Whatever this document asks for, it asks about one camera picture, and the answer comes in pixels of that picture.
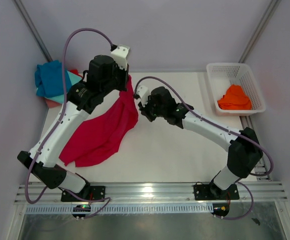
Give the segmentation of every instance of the gray floor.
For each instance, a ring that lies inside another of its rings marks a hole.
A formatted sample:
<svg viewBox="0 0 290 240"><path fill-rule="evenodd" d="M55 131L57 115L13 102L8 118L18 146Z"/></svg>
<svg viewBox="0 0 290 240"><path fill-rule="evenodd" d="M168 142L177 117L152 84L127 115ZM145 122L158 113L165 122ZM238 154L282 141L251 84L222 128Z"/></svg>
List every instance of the gray floor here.
<svg viewBox="0 0 290 240"><path fill-rule="evenodd" d="M249 206L232 203L228 216L239 216ZM215 219L210 213L100 215L78 222L71 215L26 215L19 236L19 240L192 239L285 240L286 237L272 202L256 202L249 216L234 221Z"/></svg>

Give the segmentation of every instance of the gray wall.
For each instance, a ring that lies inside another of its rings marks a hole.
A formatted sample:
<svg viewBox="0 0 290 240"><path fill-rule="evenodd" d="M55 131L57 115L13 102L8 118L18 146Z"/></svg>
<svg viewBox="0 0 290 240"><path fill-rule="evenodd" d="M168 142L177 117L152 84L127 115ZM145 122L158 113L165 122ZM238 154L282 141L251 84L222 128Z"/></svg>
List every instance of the gray wall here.
<svg viewBox="0 0 290 240"><path fill-rule="evenodd" d="M132 71L205 70L237 62L270 0L22 0L46 47L60 59L68 35L97 28L131 47ZM80 33L70 43L69 67L88 68L108 43Z"/></svg>
<svg viewBox="0 0 290 240"><path fill-rule="evenodd" d="M13 2L0 0L0 239L24 182L17 154L37 141L46 113L34 85L36 64L44 61Z"/></svg>
<svg viewBox="0 0 290 240"><path fill-rule="evenodd" d="M252 120L275 161L290 200L290 0L282 1L246 62L264 94L267 109Z"/></svg>

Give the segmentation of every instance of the blue towel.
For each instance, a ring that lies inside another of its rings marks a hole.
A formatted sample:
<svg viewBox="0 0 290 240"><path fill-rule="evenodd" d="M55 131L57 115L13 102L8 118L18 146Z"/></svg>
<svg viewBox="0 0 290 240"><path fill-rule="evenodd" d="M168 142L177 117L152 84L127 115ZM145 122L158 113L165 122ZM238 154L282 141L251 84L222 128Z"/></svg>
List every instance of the blue towel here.
<svg viewBox="0 0 290 240"><path fill-rule="evenodd" d="M72 86L70 77L66 71L66 91ZM52 98L63 94L62 64L56 60L47 62L44 65L37 65L35 72L36 95L45 98Z"/></svg>
<svg viewBox="0 0 290 240"><path fill-rule="evenodd" d="M77 76L71 72L67 72L68 76L69 76L69 79L70 79L70 82L71 82L71 85L74 85L74 84L77 84L82 78L80 76ZM59 96L54 96L54 97L47 97L47 99L50 99L54 102L57 102L59 104L62 104L64 102L64 94L63 92L61 92L61 95Z"/></svg>

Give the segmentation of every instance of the orange cloth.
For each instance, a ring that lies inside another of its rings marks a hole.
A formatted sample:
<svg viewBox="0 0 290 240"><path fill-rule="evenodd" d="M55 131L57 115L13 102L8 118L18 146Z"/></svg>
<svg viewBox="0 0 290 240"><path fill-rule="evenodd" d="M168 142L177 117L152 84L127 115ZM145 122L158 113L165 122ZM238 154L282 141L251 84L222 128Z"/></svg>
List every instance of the orange cloth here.
<svg viewBox="0 0 290 240"><path fill-rule="evenodd" d="M232 85L227 89L226 94L217 101L218 106L223 110L251 110L252 103L239 85Z"/></svg>

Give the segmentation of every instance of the plastic laundry basket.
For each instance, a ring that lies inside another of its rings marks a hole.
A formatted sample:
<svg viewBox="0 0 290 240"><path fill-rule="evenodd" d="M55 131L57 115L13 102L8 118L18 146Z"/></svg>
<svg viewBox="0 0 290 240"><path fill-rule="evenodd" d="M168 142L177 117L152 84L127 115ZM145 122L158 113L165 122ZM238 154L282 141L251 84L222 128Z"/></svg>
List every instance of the plastic laundry basket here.
<svg viewBox="0 0 290 240"><path fill-rule="evenodd" d="M265 111L265 101L260 87L248 65L244 63L210 63L206 69L217 115L249 116ZM242 87L251 101L252 110L223 110L219 107L217 101L233 84Z"/></svg>

